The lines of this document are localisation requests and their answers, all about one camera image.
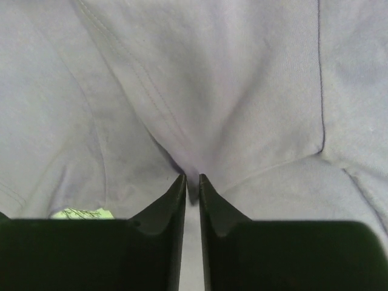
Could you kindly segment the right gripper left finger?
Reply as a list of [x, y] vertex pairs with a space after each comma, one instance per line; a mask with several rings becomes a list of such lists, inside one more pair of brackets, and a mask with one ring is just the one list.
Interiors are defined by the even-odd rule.
[[1, 216], [2, 290], [178, 290], [186, 177], [129, 219]]

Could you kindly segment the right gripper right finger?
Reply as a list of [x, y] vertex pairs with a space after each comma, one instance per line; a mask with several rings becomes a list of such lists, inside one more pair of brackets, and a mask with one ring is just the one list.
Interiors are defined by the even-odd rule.
[[356, 221], [257, 221], [199, 177], [206, 290], [386, 290], [387, 256]]

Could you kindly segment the purple t shirt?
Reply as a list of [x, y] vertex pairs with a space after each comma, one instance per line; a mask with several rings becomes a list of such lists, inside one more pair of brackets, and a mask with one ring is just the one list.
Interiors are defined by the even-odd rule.
[[1, 2], [1, 216], [129, 219], [180, 175], [178, 290], [206, 290], [200, 175], [387, 256], [387, 2]]

